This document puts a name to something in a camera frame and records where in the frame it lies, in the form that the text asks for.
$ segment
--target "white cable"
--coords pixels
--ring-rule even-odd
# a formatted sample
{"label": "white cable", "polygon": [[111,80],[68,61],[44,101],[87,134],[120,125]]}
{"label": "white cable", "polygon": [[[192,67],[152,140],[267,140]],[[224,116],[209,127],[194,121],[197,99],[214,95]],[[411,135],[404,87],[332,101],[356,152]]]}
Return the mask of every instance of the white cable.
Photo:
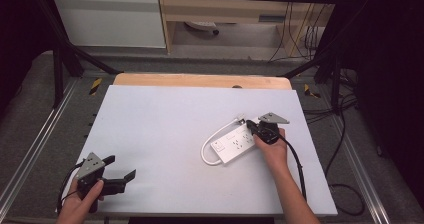
{"label": "white cable", "polygon": [[227,128],[227,127],[229,127],[231,124],[233,124],[233,123],[235,123],[235,122],[240,122],[240,121],[242,121],[244,119],[244,115],[243,114],[241,114],[241,115],[239,115],[237,118],[235,118],[234,120],[232,120],[231,122],[229,122],[228,124],[226,124],[225,126],[223,126],[223,127],[221,127],[218,131],[216,131],[214,134],[212,134],[204,143],[203,143],[203,145],[202,145],[202,149],[200,150],[200,155],[202,156],[202,160],[206,163],[206,164],[208,164],[209,166],[217,166],[217,165],[219,165],[219,164],[221,164],[222,163],[222,161],[221,160],[218,160],[218,161],[216,161],[216,162],[210,162],[210,161],[207,161],[206,160],[206,158],[205,158],[205,155],[204,155],[204,152],[205,152],[205,147],[206,147],[206,145],[209,143],[209,141],[216,135],[216,134],[218,134],[219,132],[221,132],[222,130],[224,130],[225,128]]}

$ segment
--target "power strip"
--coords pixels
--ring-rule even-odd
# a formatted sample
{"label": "power strip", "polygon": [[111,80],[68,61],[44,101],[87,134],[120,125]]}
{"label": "power strip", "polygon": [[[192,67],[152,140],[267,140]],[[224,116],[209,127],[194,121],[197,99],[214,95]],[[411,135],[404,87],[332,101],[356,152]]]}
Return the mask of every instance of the power strip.
{"label": "power strip", "polygon": [[253,136],[243,124],[225,136],[213,141],[211,146],[223,163],[240,156],[255,145]]}

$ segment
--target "gray carpet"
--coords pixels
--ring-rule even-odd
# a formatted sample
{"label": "gray carpet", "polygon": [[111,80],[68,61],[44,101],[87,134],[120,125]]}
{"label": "gray carpet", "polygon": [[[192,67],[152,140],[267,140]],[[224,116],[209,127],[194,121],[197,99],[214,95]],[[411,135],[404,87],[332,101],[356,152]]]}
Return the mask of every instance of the gray carpet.
{"label": "gray carpet", "polygon": [[[168,72],[168,73],[206,73],[206,74],[260,74],[273,76],[282,74],[295,67],[296,63],[265,64],[258,61],[207,61],[194,59],[147,58],[140,63],[133,58],[105,58],[107,64],[115,68],[132,72]],[[96,68],[88,66],[91,71]],[[31,72],[24,82],[21,94],[12,101],[1,120],[1,187],[7,184],[19,162],[22,160],[38,130],[46,120],[53,103],[53,85],[51,80],[51,58],[41,56],[34,62]],[[299,93],[304,109],[323,109],[325,103],[321,98],[303,95],[303,85],[313,85],[311,76],[314,70],[305,72],[292,80],[293,88]],[[10,217],[55,218],[56,197],[61,181],[68,169],[75,164],[89,134],[90,126],[95,120],[106,88],[113,82],[113,76],[103,78],[95,96],[88,95],[95,77],[79,80],[68,107],[57,123],[52,135],[27,181],[12,205]],[[378,157],[372,137],[367,131],[360,110],[346,112],[347,130],[367,171],[378,191],[389,217],[394,223],[424,223],[424,215],[409,189],[403,182],[393,163],[389,159]],[[328,164],[335,150],[339,135],[330,118],[323,119],[309,126],[323,168]],[[355,187],[357,184],[343,150],[337,156],[330,170],[330,183],[344,183]],[[335,190],[336,202],[349,210],[358,210],[359,204],[351,192]],[[336,217],[327,217],[328,223],[372,223],[368,210],[363,215],[352,217],[340,213]]]}

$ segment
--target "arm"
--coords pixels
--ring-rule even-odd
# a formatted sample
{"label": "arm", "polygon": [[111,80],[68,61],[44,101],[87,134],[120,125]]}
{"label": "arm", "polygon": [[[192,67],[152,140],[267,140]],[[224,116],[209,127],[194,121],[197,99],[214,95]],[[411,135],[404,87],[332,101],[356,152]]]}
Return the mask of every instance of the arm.
{"label": "arm", "polygon": [[103,181],[98,181],[87,196],[81,200],[78,196],[77,186],[78,182],[76,179],[72,180],[71,187],[69,188],[68,197],[65,199],[62,211],[57,218],[56,223],[83,223],[87,217],[88,211],[90,210],[91,204],[99,198],[99,195],[103,189]]}
{"label": "arm", "polygon": [[[284,129],[280,128],[280,134],[285,137]],[[268,145],[256,135],[253,135],[253,138],[274,177],[287,223],[319,223],[290,173],[287,165],[287,144],[279,139],[276,143]]]}

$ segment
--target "white tabletop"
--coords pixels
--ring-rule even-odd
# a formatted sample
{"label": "white tabletop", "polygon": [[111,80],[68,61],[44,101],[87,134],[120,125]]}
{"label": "white tabletop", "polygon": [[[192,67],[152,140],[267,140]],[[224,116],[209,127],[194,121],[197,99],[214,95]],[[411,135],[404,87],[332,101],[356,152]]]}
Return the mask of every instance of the white tabletop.
{"label": "white tabletop", "polygon": [[[109,87],[78,161],[90,152],[102,159],[115,155],[105,178],[122,178],[134,169],[137,175],[124,194],[100,202],[98,212],[281,215],[272,176],[256,147],[220,166],[208,166],[200,157],[203,142],[238,114],[253,119],[268,112],[290,121],[282,127],[303,165],[311,209],[336,215],[295,91],[116,85]],[[217,159],[210,147],[206,156]],[[289,167],[299,185],[291,154]]]}

